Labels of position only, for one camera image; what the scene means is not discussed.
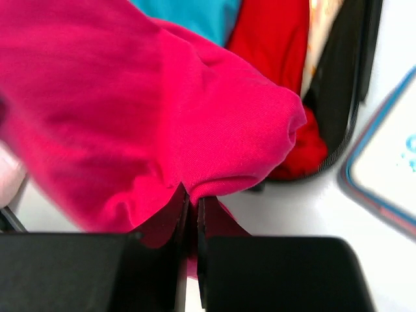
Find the suitcase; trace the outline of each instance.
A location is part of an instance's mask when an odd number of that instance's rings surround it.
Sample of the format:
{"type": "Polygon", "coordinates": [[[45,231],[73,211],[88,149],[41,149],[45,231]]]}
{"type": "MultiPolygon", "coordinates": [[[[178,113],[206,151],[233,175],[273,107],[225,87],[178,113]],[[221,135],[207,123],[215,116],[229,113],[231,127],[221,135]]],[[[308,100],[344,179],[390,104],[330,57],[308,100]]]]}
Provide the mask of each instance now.
{"type": "MultiPolygon", "coordinates": [[[[299,179],[329,169],[351,140],[360,102],[364,101],[369,89],[382,3],[382,0],[345,0],[334,20],[317,70],[303,98],[304,105],[315,114],[320,137],[328,147],[328,156],[316,172],[299,179]]],[[[264,187],[265,182],[262,182],[251,190],[262,191],[264,187]]]]}

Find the pink sweater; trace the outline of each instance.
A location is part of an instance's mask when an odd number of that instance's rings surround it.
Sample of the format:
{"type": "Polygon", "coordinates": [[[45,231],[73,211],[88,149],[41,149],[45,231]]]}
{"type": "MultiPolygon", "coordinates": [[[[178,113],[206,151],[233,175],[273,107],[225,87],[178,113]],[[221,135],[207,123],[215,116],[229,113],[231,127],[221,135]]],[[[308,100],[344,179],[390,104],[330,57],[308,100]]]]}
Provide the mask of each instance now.
{"type": "Polygon", "coordinates": [[[0,1],[0,137],[90,231],[129,231],[180,182],[193,203],[258,183],[300,98],[127,0],[0,1]]]}

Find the turquoise fabric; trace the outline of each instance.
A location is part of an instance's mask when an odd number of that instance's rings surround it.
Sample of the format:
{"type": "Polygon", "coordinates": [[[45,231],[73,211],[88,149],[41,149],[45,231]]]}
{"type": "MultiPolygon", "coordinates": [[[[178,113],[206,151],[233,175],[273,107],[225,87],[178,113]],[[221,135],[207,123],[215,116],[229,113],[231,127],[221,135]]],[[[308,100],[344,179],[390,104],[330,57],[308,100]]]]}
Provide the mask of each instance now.
{"type": "Polygon", "coordinates": [[[241,0],[131,0],[143,13],[171,21],[225,46],[234,29],[241,0]]]}

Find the red clothing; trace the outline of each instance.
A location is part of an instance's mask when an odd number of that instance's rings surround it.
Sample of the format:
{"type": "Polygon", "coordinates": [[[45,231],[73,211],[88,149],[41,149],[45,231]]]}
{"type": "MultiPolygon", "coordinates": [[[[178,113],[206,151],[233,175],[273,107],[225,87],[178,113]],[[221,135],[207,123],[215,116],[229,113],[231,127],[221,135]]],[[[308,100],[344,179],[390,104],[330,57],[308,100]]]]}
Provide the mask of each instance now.
{"type": "MultiPolygon", "coordinates": [[[[243,0],[228,49],[257,68],[277,85],[297,94],[302,85],[309,0],[243,0]]],[[[306,109],[308,126],[296,132],[296,144],[287,158],[269,175],[296,179],[314,173],[327,155],[315,117],[306,109]]]]}
{"type": "Polygon", "coordinates": [[[90,231],[137,227],[180,182],[193,203],[251,187],[305,122],[296,94],[127,0],[0,12],[0,138],[90,231]]]}
{"type": "Polygon", "coordinates": [[[299,94],[308,31],[309,0],[243,0],[227,48],[299,94]]]}

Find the patterned fabric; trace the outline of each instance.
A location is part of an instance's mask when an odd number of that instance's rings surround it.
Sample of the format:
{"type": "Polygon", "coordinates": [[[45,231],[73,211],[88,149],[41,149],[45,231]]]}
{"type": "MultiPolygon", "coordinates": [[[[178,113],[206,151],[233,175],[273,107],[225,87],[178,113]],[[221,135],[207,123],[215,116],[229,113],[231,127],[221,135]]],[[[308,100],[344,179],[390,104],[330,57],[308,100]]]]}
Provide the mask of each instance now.
{"type": "Polygon", "coordinates": [[[344,0],[309,0],[309,38],[300,92],[301,97],[304,97],[309,89],[320,56],[324,51],[326,40],[332,29],[333,21],[343,3],[344,0]]]}

